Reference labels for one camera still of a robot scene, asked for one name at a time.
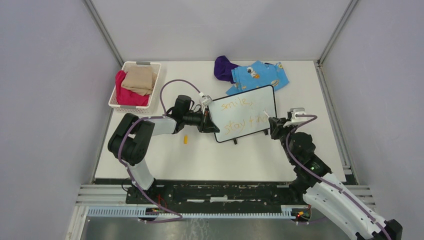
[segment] tan towel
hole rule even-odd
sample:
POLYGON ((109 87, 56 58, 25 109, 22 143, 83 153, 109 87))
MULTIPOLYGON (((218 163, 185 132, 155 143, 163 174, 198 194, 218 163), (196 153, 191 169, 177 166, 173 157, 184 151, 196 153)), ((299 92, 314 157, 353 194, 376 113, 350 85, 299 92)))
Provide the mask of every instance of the tan towel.
POLYGON ((152 94, 157 76, 151 66, 132 66, 128 68, 121 87, 142 96, 152 94))

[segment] laundry basket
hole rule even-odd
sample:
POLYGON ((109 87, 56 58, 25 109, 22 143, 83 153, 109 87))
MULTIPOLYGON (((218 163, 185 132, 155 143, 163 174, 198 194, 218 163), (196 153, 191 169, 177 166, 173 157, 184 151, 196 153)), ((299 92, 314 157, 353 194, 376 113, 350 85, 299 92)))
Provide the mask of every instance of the laundry basket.
POLYGON ((151 67, 153 72, 157 74, 156 83, 154 84, 153 91, 148 98, 147 106, 130 106, 120 105, 117 102, 117 88, 113 88, 112 95, 109 99, 109 106, 118 112, 124 113, 135 113, 135 114, 152 114, 159 102, 159 94, 161 91, 163 77, 161 76, 161 63, 160 62, 148 62, 148 61, 126 61, 122 66, 122 71, 128 72, 128 69, 132 66, 139 67, 151 67))

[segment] whiteboard stand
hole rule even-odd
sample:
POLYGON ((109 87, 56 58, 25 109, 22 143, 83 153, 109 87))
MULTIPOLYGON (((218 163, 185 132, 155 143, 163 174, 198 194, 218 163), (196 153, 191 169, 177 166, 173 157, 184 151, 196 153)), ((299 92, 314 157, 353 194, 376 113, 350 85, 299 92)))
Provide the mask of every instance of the whiteboard stand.
MULTIPOLYGON (((267 136, 269 134, 268 133, 268 129, 263 130, 263 133, 265 134, 265 136, 267 136)), ((232 141, 234 142, 234 145, 237 145, 238 144, 237 138, 238 137, 232 139, 232 141)))

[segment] pink cloth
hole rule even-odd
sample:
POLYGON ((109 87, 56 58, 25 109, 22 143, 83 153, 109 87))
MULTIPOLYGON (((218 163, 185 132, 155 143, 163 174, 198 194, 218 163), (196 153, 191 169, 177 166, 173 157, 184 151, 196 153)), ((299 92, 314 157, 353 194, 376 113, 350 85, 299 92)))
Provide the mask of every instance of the pink cloth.
POLYGON ((115 76, 116 86, 116 101, 120 105, 130 106, 147 106, 149 104, 150 95, 139 95, 133 91, 121 87, 122 81, 124 81, 127 74, 120 70, 115 76))

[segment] gray wall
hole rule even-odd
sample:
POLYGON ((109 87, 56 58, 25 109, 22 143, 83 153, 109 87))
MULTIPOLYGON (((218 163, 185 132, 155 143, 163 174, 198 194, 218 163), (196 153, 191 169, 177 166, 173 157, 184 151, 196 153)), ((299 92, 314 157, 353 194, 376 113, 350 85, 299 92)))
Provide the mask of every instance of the gray wall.
POLYGON ((63 239, 119 67, 80 0, 2 1, 0 26, 0 239, 63 239))
POLYGON ((92 0, 126 61, 316 60, 350 0, 92 0))
POLYGON ((360 179, 423 239, 424 1, 363 0, 324 62, 360 179))

